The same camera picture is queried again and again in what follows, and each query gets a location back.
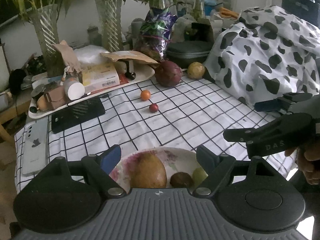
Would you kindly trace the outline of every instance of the human hand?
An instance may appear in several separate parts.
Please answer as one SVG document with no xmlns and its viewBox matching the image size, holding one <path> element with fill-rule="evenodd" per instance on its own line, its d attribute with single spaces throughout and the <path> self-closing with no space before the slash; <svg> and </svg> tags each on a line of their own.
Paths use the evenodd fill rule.
<svg viewBox="0 0 320 240">
<path fill-rule="evenodd" d="M 320 139 L 315 142 L 307 143 L 303 147 L 292 148 L 285 151 L 285 156 L 290 156 L 297 151 L 297 165 L 311 185 L 320 183 L 320 165 L 315 165 L 315 161 L 320 160 Z"/>
</svg>

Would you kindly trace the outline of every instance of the white tablecloth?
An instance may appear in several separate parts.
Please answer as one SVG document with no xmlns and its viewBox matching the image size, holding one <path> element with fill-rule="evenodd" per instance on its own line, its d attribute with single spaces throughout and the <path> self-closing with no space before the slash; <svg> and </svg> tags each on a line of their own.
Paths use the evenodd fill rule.
<svg viewBox="0 0 320 240">
<path fill-rule="evenodd" d="M 140 99 L 142 90 L 151 92 L 150 100 Z M 225 141 L 223 131 L 260 127 L 274 120 L 271 115 L 257 113 L 240 103 L 215 84 L 186 76 L 174 88 L 164 88 L 152 78 L 109 95 L 101 98 L 104 115 L 57 134 L 52 133 L 50 125 L 48 162 L 58 156 L 68 161 L 80 160 L 88 154 L 100 154 L 114 144 L 121 146 L 122 156 L 158 146 L 195 151 L 203 144 L 217 155 L 225 152 L 238 160 L 248 160 L 245 144 Z M 149 111 L 151 103 L 158 104 L 158 112 Z M 34 177 L 21 173 L 26 127 L 15 136 L 17 192 Z M 294 163 L 292 157 L 285 158 L 283 153 L 266 159 L 283 176 L 287 176 Z"/>
</svg>

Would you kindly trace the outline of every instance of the cow print fabric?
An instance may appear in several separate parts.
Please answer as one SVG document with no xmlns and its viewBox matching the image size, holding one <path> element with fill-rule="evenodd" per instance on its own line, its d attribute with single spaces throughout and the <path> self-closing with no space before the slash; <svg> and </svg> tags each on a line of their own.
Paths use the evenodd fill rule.
<svg viewBox="0 0 320 240">
<path fill-rule="evenodd" d="M 219 35 L 204 63 L 216 84 L 254 105 L 320 90 L 320 30 L 278 6 L 248 8 Z"/>
</svg>

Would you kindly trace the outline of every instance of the floral plate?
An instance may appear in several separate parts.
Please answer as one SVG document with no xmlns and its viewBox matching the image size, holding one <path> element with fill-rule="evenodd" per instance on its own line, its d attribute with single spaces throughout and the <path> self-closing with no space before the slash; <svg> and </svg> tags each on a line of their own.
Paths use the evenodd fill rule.
<svg viewBox="0 0 320 240">
<path fill-rule="evenodd" d="M 170 188 L 170 178 L 173 174 L 183 171 L 192 176 L 196 168 L 201 167 L 196 160 L 196 153 L 169 147 L 157 147 L 137 151 L 128 156 L 122 157 L 118 165 L 110 173 L 110 177 L 117 182 L 126 192 L 130 190 L 130 174 L 135 170 L 138 159 L 145 153 L 156 155 L 164 164 L 167 173 L 167 188 Z"/>
</svg>

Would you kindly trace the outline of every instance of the red cherry tomato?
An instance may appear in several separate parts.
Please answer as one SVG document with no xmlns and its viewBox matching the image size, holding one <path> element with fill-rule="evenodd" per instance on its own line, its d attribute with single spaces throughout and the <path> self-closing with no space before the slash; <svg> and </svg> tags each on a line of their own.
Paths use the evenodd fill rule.
<svg viewBox="0 0 320 240">
<path fill-rule="evenodd" d="M 150 99 L 151 97 L 151 93 L 149 90 L 143 90 L 140 94 L 140 97 L 143 101 L 147 101 Z"/>
<path fill-rule="evenodd" d="M 159 110 L 159 107 L 157 104 L 152 104 L 149 106 L 149 110 L 150 110 L 150 112 L 155 113 L 156 111 Z"/>
</svg>

